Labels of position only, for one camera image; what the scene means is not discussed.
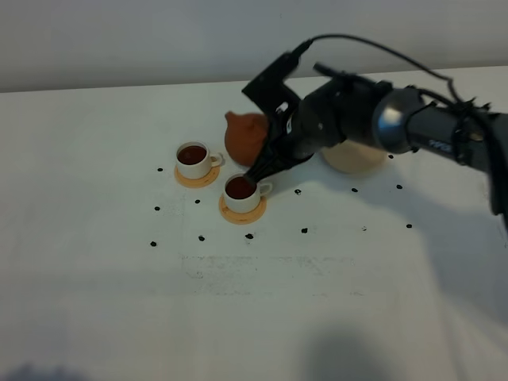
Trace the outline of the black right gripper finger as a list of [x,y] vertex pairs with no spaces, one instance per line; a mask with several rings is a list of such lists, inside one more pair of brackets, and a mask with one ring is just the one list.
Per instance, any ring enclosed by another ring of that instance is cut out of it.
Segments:
[[254,164],[244,173],[244,178],[252,185],[280,172],[305,163],[314,154],[296,148],[287,142],[271,141],[264,144]]

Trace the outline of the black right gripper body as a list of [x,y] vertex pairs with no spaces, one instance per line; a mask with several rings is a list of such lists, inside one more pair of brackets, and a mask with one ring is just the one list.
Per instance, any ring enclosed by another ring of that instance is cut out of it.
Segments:
[[321,63],[314,70],[329,81],[301,99],[291,115],[278,123],[280,134],[271,144],[275,153],[303,161],[347,140],[376,148],[373,117],[376,107],[392,92],[392,83],[375,82]]

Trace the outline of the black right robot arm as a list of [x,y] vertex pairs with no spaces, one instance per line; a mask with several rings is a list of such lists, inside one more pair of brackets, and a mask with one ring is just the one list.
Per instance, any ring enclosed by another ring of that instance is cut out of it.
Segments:
[[330,80],[299,98],[267,72],[243,90],[268,119],[250,183],[305,163],[347,140],[390,154],[423,149],[487,174],[491,210],[507,215],[507,116],[414,86],[396,88],[360,75],[316,69]]

